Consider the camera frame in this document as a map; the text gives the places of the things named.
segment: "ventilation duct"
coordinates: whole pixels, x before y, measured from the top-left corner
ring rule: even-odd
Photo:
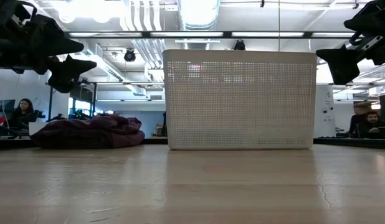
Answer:
[[[219,17],[220,0],[178,0],[179,23],[185,31],[213,31]],[[210,44],[185,43],[184,49],[209,50]]]

